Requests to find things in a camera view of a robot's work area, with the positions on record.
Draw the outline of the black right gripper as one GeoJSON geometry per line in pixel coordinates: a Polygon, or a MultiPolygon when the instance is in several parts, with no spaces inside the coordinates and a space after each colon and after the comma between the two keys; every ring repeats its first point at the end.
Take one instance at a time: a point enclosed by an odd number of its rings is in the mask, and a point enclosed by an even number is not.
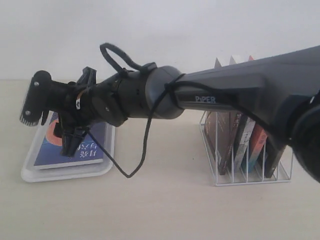
{"type": "Polygon", "coordinates": [[[83,70],[77,81],[55,81],[49,72],[37,71],[31,78],[19,120],[34,127],[56,112],[61,128],[88,128],[107,122],[120,126],[120,103],[111,84],[97,83],[96,70],[83,70]]]}

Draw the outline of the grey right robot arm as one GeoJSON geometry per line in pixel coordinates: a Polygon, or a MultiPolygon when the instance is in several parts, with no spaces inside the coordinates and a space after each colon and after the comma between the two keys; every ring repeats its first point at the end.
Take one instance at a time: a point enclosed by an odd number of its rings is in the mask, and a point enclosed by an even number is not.
{"type": "Polygon", "coordinates": [[[166,119],[185,110],[236,110],[258,123],[277,146],[292,148],[301,167],[320,179],[320,48],[182,73],[172,66],[135,63],[111,43],[100,45],[116,73],[97,83],[86,67],[78,81],[54,81],[49,72],[31,78],[19,120],[44,125],[59,117],[55,132],[63,156],[72,157],[93,124],[121,126],[129,118],[166,119]]]}

